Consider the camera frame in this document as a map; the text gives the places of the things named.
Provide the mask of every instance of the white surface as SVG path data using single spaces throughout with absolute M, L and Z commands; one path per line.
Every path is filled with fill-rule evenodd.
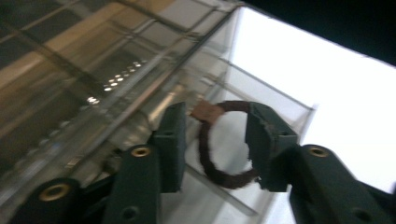
M 396 70 L 244 9 L 233 63 L 297 100 L 318 104 L 303 144 L 333 150 L 359 180 L 390 192 L 396 181 Z M 293 223 L 285 195 L 266 223 Z

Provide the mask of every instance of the ring-shaped object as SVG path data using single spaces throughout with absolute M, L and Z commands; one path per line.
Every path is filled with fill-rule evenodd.
M 250 110 L 249 102 L 245 101 L 226 101 L 217 104 L 217 106 L 221 107 L 224 112 L 241 111 L 249 113 Z M 201 120 L 201 122 L 202 125 L 198 135 L 200 163 L 204 167 L 205 174 L 212 182 L 226 189 L 238 189 L 259 176 L 258 172 L 253 168 L 238 175 L 229 175 L 218 170 L 210 159 L 209 131 L 212 125 L 204 120 Z

